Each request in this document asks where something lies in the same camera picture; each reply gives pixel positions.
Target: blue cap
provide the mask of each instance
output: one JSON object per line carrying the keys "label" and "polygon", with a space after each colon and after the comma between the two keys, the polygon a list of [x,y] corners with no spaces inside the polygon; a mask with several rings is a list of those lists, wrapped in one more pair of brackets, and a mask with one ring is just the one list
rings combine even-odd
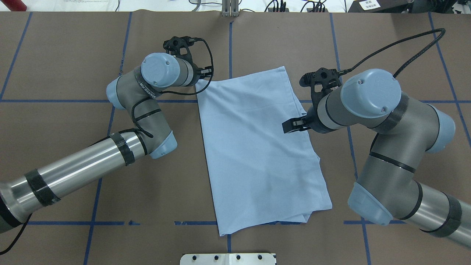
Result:
{"label": "blue cap", "polygon": [[173,131],[170,131],[169,136],[163,140],[163,142],[157,147],[154,151],[152,151],[149,155],[153,159],[157,159],[159,157],[163,157],[166,154],[172,152],[177,148],[177,140],[175,136],[173,136]]}
{"label": "blue cap", "polygon": [[353,184],[348,204],[355,213],[375,224],[388,225],[392,220],[392,214],[383,204],[357,182]]}
{"label": "blue cap", "polygon": [[445,146],[453,140],[453,137],[455,136],[455,122],[450,116],[439,111],[436,107],[430,104],[428,105],[435,110],[439,118],[439,134],[435,143],[426,152],[437,153],[445,149]]}
{"label": "blue cap", "polygon": [[119,102],[118,92],[116,91],[118,80],[120,78],[121,76],[114,79],[111,83],[108,84],[108,86],[106,87],[106,96],[108,97],[108,100],[113,104],[115,108],[124,109],[124,107]]}
{"label": "blue cap", "polygon": [[379,118],[398,106],[401,86],[388,71],[370,69],[349,78],[343,84],[340,99],[358,117]]}
{"label": "blue cap", "polygon": [[169,87],[180,76],[180,65],[177,59],[163,52],[151,53],[141,64],[144,80],[154,87]]}

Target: white bracket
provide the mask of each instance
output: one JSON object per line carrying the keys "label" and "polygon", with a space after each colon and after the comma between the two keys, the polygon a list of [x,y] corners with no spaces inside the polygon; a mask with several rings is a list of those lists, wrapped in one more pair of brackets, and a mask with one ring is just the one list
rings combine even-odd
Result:
{"label": "white bracket", "polygon": [[239,0],[222,0],[222,16],[238,17],[239,16]]}
{"label": "white bracket", "polygon": [[180,265],[276,265],[273,253],[185,254]]}

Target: blue towel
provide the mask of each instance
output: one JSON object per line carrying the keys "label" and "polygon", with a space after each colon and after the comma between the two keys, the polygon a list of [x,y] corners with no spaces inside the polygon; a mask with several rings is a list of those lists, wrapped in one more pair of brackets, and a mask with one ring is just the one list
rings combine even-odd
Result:
{"label": "blue towel", "polygon": [[332,208],[308,132],[283,133],[306,114],[284,66],[211,82],[198,106],[220,236]]}

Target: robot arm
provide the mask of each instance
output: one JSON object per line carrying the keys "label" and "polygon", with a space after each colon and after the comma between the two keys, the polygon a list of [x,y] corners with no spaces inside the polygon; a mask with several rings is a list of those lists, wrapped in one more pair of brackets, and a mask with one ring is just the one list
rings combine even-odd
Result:
{"label": "robot arm", "polygon": [[[125,109],[136,128],[109,137],[59,161],[34,169],[12,182],[0,182],[0,233],[26,222],[28,216],[65,195],[147,154],[159,158],[177,147],[155,99],[168,87],[191,86],[211,76],[212,66],[198,68],[188,46],[199,38],[173,37],[164,43],[168,53],[152,53],[134,71],[106,88],[117,109]],[[187,54],[180,55],[179,50]]]}
{"label": "robot arm", "polygon": [[[384,70],[367,70],[332,90],[340,84],[336,74],[321,68],[303,76],[300,84],[311,86],[313,107],[305,117],[286,121],[284,132],[328,133],[354,124],[374,130],[378,134],[354,184],[350,208],[376,224],[397,218],[471,248],[471,206],[413,180],[424,153],[441,151],[452,140],[452,118],[407,96]],[[315,84],[323,91],[315,92]]]}

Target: sticker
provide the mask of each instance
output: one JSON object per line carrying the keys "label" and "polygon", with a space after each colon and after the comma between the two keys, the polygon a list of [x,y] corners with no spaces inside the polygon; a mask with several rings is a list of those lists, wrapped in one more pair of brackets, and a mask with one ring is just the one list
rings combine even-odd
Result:
{"label": "sticker", "polygon": [[370,10],[370,9],[375,9],[375,8],[380,8],[380,4],[376,0],[367,0],[363,2],[359,2],[361,8],[363,10]]}

